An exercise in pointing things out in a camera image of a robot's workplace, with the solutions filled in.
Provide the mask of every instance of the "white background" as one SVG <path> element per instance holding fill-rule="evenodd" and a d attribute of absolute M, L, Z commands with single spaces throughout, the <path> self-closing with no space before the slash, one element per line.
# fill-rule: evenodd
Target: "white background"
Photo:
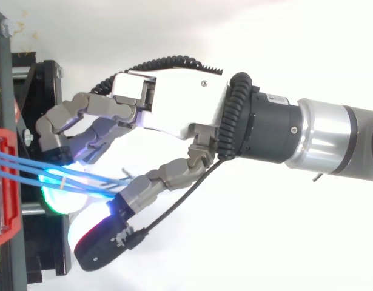
<path fill-rule="evenodd" d="M 13 51 L 64 67 L 64 99 L 181 54 L 228 77 L 248 72 L 262 92 L 373 109 L 373 0 L 0 0 L 0 10 L 24 28 Z M 135 130 L 95 171 L 145 173 L 188 144 Z M 373 182 L 314 175 L 227 162 L 135 250 L 97 272 L 75 263 L 29 290 L 373 291 Z M 132 224 L 147 225 L 181 193 L 161 195 Z"/>

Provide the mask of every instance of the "red bracket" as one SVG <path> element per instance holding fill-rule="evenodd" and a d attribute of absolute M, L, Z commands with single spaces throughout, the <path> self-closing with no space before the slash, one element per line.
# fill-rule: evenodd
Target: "red bracket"
<path fill-rule="evenodd" d="M 18 155 L 16 133 L 0 129 L 0 152 Z M 1 166 L 6 173 L 19 175 L 19 171 Z M 13 238 L 21 229 L 21 206 L 19 199 L 19 182 L 1 178 L 2 209 L 4 211 L 3 228 L 0 234 L 0 245 Z"/>

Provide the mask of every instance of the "robotic hand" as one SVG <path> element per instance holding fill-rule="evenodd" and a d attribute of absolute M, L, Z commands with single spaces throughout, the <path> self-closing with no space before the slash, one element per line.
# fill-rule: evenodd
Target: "robotic hand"
<path fill-rule="evenodd" d="M 67 139 L 63 132 L 83 114 L 98 119 Z M 99 269 L 133 249 L 215 168 L 236 156 L 373 181 L 373 111 L 261 93 L 245 73 L 228 84 L 220 70 L 188 57 L 158 59 L 116 74 L 91 93 L 50 109 L 36 129 L 45 157 L 64 165 L 94 163 L 115 138 L 136 126 L 180 139 L 194 137 L 189 158 L 135 178 L 108 202 L 110 215 L 74 249 L 84 270 Z M 212 166 L 216 153 L 219 161 Z M 186 188 L 195 181 L 150 226 L 135 232 L 128 225 L 165 189 Z"/>

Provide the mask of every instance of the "black cable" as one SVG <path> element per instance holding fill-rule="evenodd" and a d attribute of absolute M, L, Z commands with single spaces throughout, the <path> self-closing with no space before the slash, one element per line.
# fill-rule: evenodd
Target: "black cable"
<path fill-rule="evenodd" d="M 223 74 L 222 70 L 203 66 L 201 62 L 196 61 L 196 59 L 190 58 L 188 56 L 168 56 L 166 58 L 153 59 L 152 61 L 144 62 L 143 64 L 136 65 L 132 68 L 129 68 L 128 70 L 125 70 L 124 73 L 127 73 L 129 70 L 154 71 L 154 70 L 170 69 L 173 67 L 196 69 L 199 71 L 213 73 L 217 75 Z M 112 91 L 112 85 L 113 85 L 116 75 L 117 74 L 114 74 L 113 76 L 105 79 L 103 82 L 100 82 L 99 84 L 96 85 L 96 87 L 92 88 L 90 92 L 94 94 L 104 95 L 104 96 L 108 95 Z"/>
<path fill-rule="evenodd" d="M 194 185 L 186 191 L 186 193 L 177 200 L 176 203 L 174 203 L 169 209 L 167 209 L 160 217 L 158 217 L 156 220 L 154 220 L 153 223 L 151 223 L 148 227 L 141 229 L 144 234 L 147 234 L 149 231 L 151 231 L 154 227 L 156 227 L 162 220 L 164 220 L 166 217 L 168 217 L 175 209 L 178 208 L 185 200 L 198 188 L 198 186 L 201 185 L 201 183 L 214 171 L 220 166 L 223 162 L 225 162 L 225 159 L 221 159 L 218 162 L 216 162 L 208 171 L 206 171 L 197 181 L 194 183 Z"/>

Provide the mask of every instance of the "blue light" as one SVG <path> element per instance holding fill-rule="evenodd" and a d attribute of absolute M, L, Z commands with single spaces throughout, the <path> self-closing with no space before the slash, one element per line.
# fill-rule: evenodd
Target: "blue light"
<path fill-rule="evenodd" d="M 110 216 L 106 202 L 98 202 L 89 205 L 72 222 L 67 235 L 70 250 L 74 252 L 79 240 L 104 218 Z"/>
<path fill-rule="evenodd" d="M 84 166 L 80 163 L 76 162 L 75 164 L 65 166 L 67 169 L 77 170 L 80 172 L 84 171 Z M 64 175 L 62 172 L 56 169 L 47 169 L 46 172 L 56 175 L 66 176 L 67 178 L 73 179 L 73 176 Z M 52 184 L 60 184 L 60 181 L 55 179 L 46 177 L 44 175 L 39 175 L 38 179 L 41 182 L 47 182 Z M 87 180 L 85 178 L 75 178 L 77 181 L 87 184 Z M 81 208 L 84 207 L 87 201 L 87 195 L 80 194 L 80 193 L 72 193 L 60 189 L 53 189 L 42 187 L 43 196 L 45 202 L 52 208 L 55 212 L 60 214 L 69 214 L 76 211 L 79 211 Z"/>

